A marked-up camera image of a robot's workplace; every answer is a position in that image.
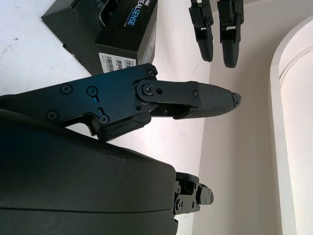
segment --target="robotic arm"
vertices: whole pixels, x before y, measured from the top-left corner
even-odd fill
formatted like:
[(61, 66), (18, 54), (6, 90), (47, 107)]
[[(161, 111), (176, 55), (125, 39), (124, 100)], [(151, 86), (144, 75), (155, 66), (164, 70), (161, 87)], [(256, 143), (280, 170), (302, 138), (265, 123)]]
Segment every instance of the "robotic arm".
[[(0, 234), (174, 235), (176, 214), (213, 203), (198, 177), (106, 143), (151, 117), (213, 117), (241, 101), (156, 75), (144, 64), (0, 97)], [(64, 128), (79, 122), (99, 140)]]

